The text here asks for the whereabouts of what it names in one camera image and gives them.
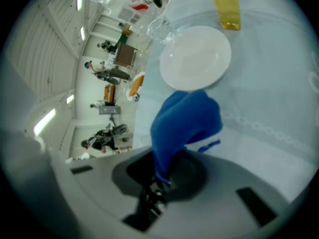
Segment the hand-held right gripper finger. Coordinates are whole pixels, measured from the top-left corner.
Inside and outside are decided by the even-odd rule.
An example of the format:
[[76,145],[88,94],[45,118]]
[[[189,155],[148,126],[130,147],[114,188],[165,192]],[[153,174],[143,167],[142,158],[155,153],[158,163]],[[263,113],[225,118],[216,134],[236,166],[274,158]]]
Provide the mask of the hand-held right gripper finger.
[[0,167],[28,215],[59,239],[78,239],[80,229],[57,182],[50,155],[20,132],[0,132]]

